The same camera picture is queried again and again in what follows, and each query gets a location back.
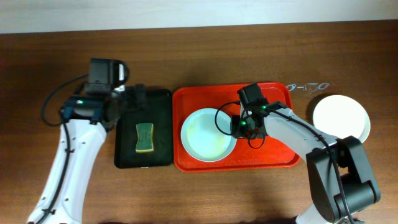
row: wall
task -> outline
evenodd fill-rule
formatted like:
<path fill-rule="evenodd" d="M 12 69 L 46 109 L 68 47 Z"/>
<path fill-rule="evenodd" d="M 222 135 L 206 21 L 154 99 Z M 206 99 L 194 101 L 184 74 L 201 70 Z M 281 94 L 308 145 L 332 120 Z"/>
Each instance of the wall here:
<path fill-rule="evenodd" d="M 398 0 L 0 0 L 0 33 L 398 19 Z"/>

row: white bowl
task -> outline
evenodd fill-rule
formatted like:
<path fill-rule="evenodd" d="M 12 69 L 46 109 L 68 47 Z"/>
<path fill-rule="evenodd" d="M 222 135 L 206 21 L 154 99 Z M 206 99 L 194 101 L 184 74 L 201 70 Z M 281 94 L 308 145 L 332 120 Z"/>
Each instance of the white bowl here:
<path fill-rule="evenodd" d="M 181 141 L 185 150 L 195 159 L 215 162 L 227 157 L 236 145 L 236 139 L 221 133 L 214 122 L 217 110 L 205 108 L 193 112 L 182 124 Z M 220 111 L 217 124 L 230 133 L 231 118 Z"/>
<path fill-rule="evenodd" d="M 365 109 L 354 99 L 333 95 L 322 99 L 313 112 L 314 126 L 339 138 L 354 136 L 365 142 L 371 121 Z"/>

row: sponge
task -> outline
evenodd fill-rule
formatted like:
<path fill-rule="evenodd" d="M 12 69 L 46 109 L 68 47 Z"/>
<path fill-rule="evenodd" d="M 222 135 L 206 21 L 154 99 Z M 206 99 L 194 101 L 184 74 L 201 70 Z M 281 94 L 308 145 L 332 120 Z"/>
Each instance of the sponge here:
<path fill-rule="evenodd" d="M 141 123 L 137 124 L 136 127 L 138 135 L 136 152 L 152 152 L 154 150 L 154 124 Z"/>

